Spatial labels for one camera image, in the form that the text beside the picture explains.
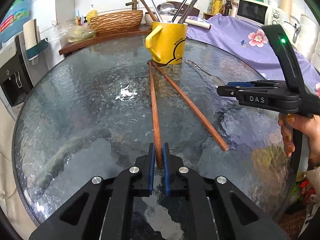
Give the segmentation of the right hand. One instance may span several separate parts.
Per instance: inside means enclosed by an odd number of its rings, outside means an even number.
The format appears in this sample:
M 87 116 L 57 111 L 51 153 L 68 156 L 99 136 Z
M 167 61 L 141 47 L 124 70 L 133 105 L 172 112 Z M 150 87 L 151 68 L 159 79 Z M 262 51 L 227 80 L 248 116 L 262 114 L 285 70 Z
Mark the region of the right hand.
M 283 137 L 284 151 L 288 157 L 295 151 L 295 144 L 292 140 L 292 132 L 285 125 L 285 121 L 293 128 L 309 138 L 310 157 L 309 169 L 319 167 L 319 115 L 307 118 L 297 114 L 278 115 L 278 125 Z

